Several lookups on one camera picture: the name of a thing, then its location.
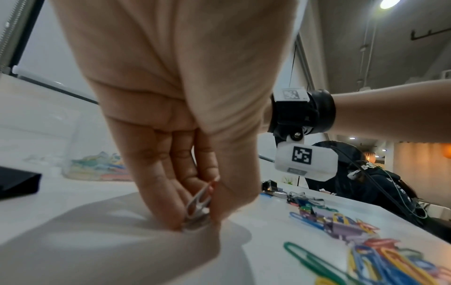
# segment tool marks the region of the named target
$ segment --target white label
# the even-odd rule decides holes
[[[309,102],[310,98],[305,88],[286,88],[274,91],[274,101]]]

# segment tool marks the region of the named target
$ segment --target pile of paper clips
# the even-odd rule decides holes
[[[262,184],[262,192],[287,199],[299,208],[299,213],[289,213],[291,218],[343,240],[350,247],[348,272],[343,272],[295,243],[284,243],[287,252],[318,276],[316,285],[451,285],[451,270],[426,261],[419,251],[398,248],[399,240],[381,239],[378,228],[328,208],[323,199],[305,193],[286,193],[270,182]]]

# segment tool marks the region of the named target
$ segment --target qr code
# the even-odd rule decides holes
[[[289,100],[289,99],[300,100],[301,99],[297,90],[283,90],[283,97],[287,100]]]
[[[303,164],[311,164],[311,149],[305,147],[293,147],[291,161]]]

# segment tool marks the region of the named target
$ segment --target ceiling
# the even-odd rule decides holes
[[[379,2],[319,0],[330,92],[353,92],[362,87],[357,80],[365,77],[375,22],[377,30],[367,81],[367,86],[372,89],[402,85],[411,77],[423,77],[451,43],[451,31],[415,41],[410,39],[412,30],[416,30],[416,36],[421,36],[428,30],[451,28],[450,0],[401,0],[389,10],[379,9]],[[366,40],[368,48],[359,76],[360,47],[372,7],[376,8],[371,13]],[[447,64],[451,69],[451,56]]]

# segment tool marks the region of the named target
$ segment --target cable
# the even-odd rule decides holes
[[[404,202],[403,196],[401,195],[401,191],[399,191],[398,185],[396,185],[395,181],[394,181],[393,178],[390,176],[390,174],[389,174],[388,172],[386,172],[385,169],[383,169],[382,167],[380,167],[380,166],[377,166],[377,167],[379,167],[380,169],[382,169],[382,171],[384,171],[385,174],[387,174],[387,175],[390,177],[391,182],[393,183],[393,185],[395,186],[396,190],[398,191],[398,194],[399,194],[399,196],[401,197],[401,201],[403,202],[403,204],[404,204],[404,206],[407,208],[407,210],[409,210],[409,212],[411,212],[415,217],[417,217],[417,218],[419,218],[419,219],[427,219],[427,218],[428,218],[428,213],[427,213],[427,211],[426,211],[422,206],[420,206],[418,203],[414,203],[414,206],[415,206],[416,209],[421,208],[421,209],[424,211],[424,217],[420,217],[420,216],[417,215],[415,212],[413,212],[412,210],[409,209],[409,207],[408,207],[408,206],[405,204],[405,202]]]
[[[420,226],[420,224],[418,223],[418,221],[413,218],[410,214],[410,211],[406,211],[404,207],[402,207],[392,196],[390,196],[380,185],[379,183],[377,183],[360,165],[358,165],[357,163],[354,162],[354,160],[352,158],[349,157],[349,155],[347,155],[344,151],[342,151],[341,149],[335,147],[335,146],[329,146],[331,149],[337,150],[339,151],[341,154],[343,154],[347,159],[349,159],[349,161],[351,161],[351,163],[357,167],[364,175],[367,179],[369,179],[370,181],[372,181],[372,183],[378,188],[378,190],[380,192],[382,192],[393,204],[395,204],[399,210],[406,216],[406,218],[408,218],[410,220],[410,222],[416,226]]]

